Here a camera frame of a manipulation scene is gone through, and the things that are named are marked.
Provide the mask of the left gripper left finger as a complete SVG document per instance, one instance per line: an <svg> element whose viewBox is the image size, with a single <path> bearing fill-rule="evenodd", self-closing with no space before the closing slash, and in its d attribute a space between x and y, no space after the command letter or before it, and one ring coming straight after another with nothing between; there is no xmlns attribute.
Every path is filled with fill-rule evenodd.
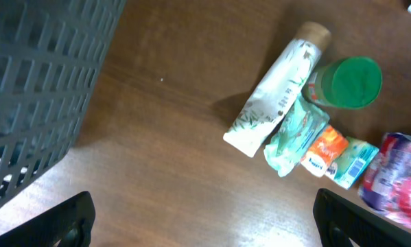
<svg viewBox="0 0 411 247"><path fill-rule="evenodd" d="M0 247L89 246L95 206L83 191L0 235Z"/></svg>

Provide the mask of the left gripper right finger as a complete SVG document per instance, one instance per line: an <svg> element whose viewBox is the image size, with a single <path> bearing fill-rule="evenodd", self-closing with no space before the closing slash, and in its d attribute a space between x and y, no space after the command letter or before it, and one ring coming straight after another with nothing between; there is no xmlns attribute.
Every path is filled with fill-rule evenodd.
<svg viewBox="0 0 411 247"><path fill-rule="evenodd" d="M324 247L411 247L411 233L325 188L316 194L313 215Z"/></svg>

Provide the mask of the small teal gum box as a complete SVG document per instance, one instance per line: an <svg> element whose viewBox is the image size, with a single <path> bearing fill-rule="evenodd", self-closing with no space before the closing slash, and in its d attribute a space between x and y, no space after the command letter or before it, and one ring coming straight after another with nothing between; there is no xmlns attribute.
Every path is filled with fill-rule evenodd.
<svg viewBox="0 0 411 247"><path fill-rule="evenodd" d="M379 153L379 149L365 141L347 137L346 150L333 161L325 175L343 189L350 189L367 166Z"/></svg>

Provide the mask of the red purple tissue pack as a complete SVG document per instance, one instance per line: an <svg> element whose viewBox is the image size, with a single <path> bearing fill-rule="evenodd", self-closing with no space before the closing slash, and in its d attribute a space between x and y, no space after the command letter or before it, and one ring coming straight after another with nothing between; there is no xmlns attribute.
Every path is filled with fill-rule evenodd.
<svg viewBox="0 0 411 247"><path fill-rule="evenodd" d="M411 229L410 135L400 132L384 135L358 194L378 214Z"/></svg>

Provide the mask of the orange small tissue pack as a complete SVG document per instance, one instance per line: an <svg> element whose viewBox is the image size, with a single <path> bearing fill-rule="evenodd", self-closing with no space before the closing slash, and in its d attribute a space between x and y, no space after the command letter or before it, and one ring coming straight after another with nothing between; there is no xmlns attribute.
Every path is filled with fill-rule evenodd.
<svg viewBox="0 0 411 247"><path fill-rule="evenodd" d="M312 175L320 178L348 145L349 141L340 132L327 125L303 155L300 164Z"/></svg>

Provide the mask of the teal wet wipes pack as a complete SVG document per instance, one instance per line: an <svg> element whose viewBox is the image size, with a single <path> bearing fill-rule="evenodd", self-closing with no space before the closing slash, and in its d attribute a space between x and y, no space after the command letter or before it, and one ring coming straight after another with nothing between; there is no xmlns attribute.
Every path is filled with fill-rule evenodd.
<svg viewBox="0 0 411 247"><path fill-rule="evenodd" d="M287 176L300 163L329 120L326 112L298 95L263 151L267 163L278 176Z"/></svg>

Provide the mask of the green lid jar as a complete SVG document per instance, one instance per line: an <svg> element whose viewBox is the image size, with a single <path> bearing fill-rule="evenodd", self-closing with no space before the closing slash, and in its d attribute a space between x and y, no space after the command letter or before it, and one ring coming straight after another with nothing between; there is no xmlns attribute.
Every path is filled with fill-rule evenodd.
<svg viewBox="0 0 411 247"><path fill-rule="evenodd" d="M348 57L316 68L302 94L321 106L360 109L377 99L382 83L382 70L376 61L363 56Z"/></svg>

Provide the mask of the white floral tube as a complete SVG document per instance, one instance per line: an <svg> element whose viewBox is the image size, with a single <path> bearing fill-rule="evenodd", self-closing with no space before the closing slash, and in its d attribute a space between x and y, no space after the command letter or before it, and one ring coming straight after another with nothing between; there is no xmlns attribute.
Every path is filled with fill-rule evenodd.
<svg viewBox="0 0 411 247"><path fill-rule="evenodd" d="M316 22L302 24L252 92L223 139L252 158L283 120L331 42Z"/></svg>

